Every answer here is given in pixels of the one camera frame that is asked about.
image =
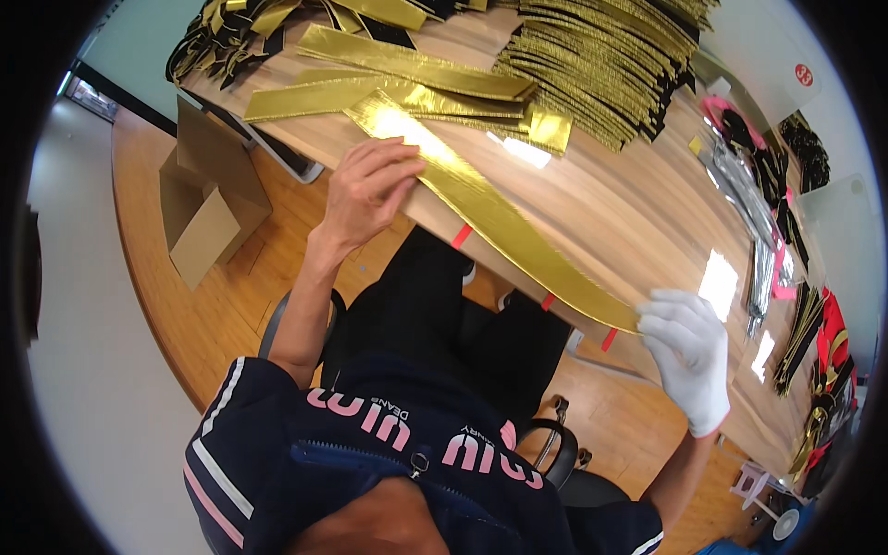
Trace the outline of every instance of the wooden table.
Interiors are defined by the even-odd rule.
[[[288,48],[268,60],[245,80],[225,91],[218,82],[190,75],[183,87],[220,107],[243,115],[257,89],[292,84],[308,67],[333,64],[296,54],[293,45],[307,22],[289,28]],[[490,68],[512,30],[519,25],[513,10],[468,13],[447,23],[429,21],[413,33],[421,52],[477,67]],[[732,412],[723,432],[771,473],[782,475],[800,445],[810,408],[805,379],[797,379],[790,396],[773,392],[773,366],[785,351],[794,303],[778,301],[763,326],[776,346],[760,377],[751,368],[759,341],[746,341],[746,290],[752,245],[734,208],[713,186],[688,149],[702,133],[702,115],[689,90],[673,95],[666,129],[648,145],[641,139],[616,155],[577,129],[564,157],[553,157],[542,169],[508,154],[485,132],[444,122],[424,122],[465,160],[484,174],[524,216],[584,273],[621,300],[637,305],[655,288],[696,291],[714,255],[737,273],[736,285],[725,280],[731,298],[727,317],[730,399]],[[344,152],[366,135],[345,115],[313,115],[259,128],[314,160],[335,168]],[[790,183],[798,182],[794,167]],[[446,241],[463,221],[430,190],[418,187],[404,213]],[[476,234],[461,248],[530,297],[542,301],[546,291]],[[653,359],[639,337],[618,333],[607,353],[598,348],[609,328],[588,319],[558,300],[551,310],[580,329],[587,340],[580,354],[612,369],[630,372],[659,384]]]

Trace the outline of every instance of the chair wheel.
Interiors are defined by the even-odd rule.
[[[560,395],[555,396],[555,412],[565,411],[570,406],[570,401]]]
[[[580,462],[580,470],[584,471],[592,460],[592,453],[587,448],[581,448],[576,452],[576,458]]]

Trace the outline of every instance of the bare hand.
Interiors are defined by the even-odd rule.
[[[403,137],[364,141],[333,172],[327,212],[312,234],[342,258],[392,224],[425,168],[425,160],[416,158],[419,147],[403,142]]]

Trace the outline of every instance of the navy jacket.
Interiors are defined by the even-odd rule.
[[[392,476],[422,489],[450,552],[647,555],[649,503],[562,507],[512,450],[511,423],[450,377],[388,354],[342,368],[336,391],[300,391],[272,362],[240,358],[186,449],[185,482],[210,547],[279,553]]]

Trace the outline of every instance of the white glove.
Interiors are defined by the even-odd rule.
[[[660,370],[663,390],[687,416],[695,438],[718,430],[727,400],[727,332],[709,301],[693,293],[655,289],[638,307],[641,341]]]

